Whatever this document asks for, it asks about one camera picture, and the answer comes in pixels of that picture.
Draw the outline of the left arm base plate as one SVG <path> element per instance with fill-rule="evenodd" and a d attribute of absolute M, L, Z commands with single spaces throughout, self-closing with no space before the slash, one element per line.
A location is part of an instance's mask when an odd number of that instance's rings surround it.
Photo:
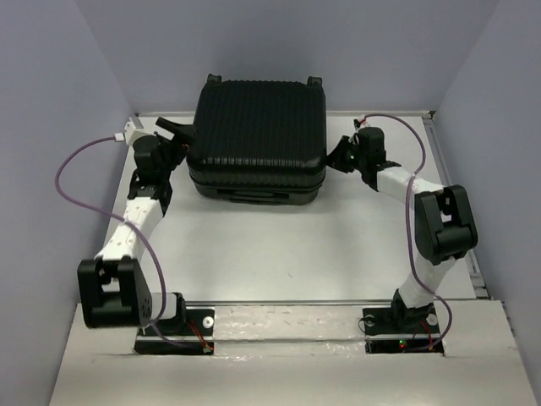
<path fill-rule="evenodd" d="M 188 307 L 186 321 L 167 319 L 140 328 L 134 341 L 139 355 L 211 356 L 215 352 L 215 309 Z"/>

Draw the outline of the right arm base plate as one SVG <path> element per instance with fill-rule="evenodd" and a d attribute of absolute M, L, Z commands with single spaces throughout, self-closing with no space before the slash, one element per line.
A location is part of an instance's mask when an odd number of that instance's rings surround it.
<path fill-rule="evenodd" d="M 367 354 L 444 354 L 440 325 L 434 308 L 399 325 L 390 307 L 363 309 L 358 328 L 364 335 Z"/>

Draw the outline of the black hard-shell suitcase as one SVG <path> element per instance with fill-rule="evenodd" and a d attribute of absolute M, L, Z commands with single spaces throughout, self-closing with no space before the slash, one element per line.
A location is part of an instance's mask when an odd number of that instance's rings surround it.
<path fill-rule="evenodd" d="M 326 173 L 323 80 L 224 80 L 210 74 L 194 115 L 186 162 L 196 190 L 214 200 L 303 206 Z"/>

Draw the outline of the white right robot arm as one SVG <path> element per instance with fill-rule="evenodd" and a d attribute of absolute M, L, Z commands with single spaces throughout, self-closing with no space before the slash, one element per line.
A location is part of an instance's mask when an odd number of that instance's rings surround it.
<path fill-rule="evenodd" d="M 433 309 L 434 295 L 446 273 L 478 244 L 467 191 L 461 185 L 426 181 L 388 160 L 385 135 L 379 128 L 365 127 L 341 137 L 327 156 L 327 165 L 342 173 L 359 172 L 372 190 L 405 206 L 411 271 L 386 315 L 376 318 L 374 325 L 384 322 L 407 332 Z"/>

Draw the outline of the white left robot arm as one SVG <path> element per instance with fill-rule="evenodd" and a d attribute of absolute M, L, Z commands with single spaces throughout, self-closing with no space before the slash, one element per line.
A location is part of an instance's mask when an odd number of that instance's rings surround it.
<path fill-rule="evenodd" d="M 160 304 L 153 297 L 141 269 L 143 254 L 157 258 L 150 236 L 167 213 L 172 199 L 172 172 L 181 165 L 194 144 L 192 124 L 158 118 L 156 126 L 172 134 L 167 138 L 150 133 L 128 121 L 116 142 L 130 146 L 134 153 L 126 206 L 118 225 L 103 248 L 90 260 L 79 263 L 77 277 L 84 321 L 89 328 L 147 326 L 152 319 L 170 334 L 181 332 L 187 313 L 167 296 Z"/>

